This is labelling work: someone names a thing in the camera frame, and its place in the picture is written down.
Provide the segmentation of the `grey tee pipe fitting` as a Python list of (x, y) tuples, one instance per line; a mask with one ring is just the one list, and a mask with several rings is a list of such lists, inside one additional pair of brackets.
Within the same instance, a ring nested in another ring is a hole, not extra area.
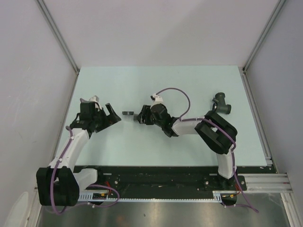
[(230, 114), (232, 110), (232, 106), (230, 104), (226, 104), (225, 102), (225, 93), (219, 92), (215, 94), (214, 98), (212, 99), (213, 106), (212, 111), (221, 114)]

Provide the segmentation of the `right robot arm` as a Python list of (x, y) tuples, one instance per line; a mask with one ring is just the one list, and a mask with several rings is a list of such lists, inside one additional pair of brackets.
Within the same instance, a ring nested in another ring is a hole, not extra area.
[(198, 118), (179, 119), (168, 113), (165, 105), (144, 105), (134, 121), (145, 125), (156, 125), (168, 137), (199, 135), (218, 162), (218, 184), (224, 190), (231, 189), (236, 182), (237, 167), (234, 150), (238, 134), (234, 126), (214, 111)]

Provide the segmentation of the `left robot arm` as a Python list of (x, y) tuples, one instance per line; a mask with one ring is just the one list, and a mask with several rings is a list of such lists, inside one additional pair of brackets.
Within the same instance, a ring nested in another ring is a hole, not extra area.
[(101, 188), (105, 178), (96, 169), (83, 169), (74, 173), (78, 157), (93, 133), (98, 133), (121, 121), (112, 105), (101, 107), (98, 98), (80, 101), (80, 111), (66, 126), (69, 136), (61, 152), (47, 167), (36, 172), (39, 201), (42, 206), (71, 207), (78, 202), (80, 192), (89, 186)]

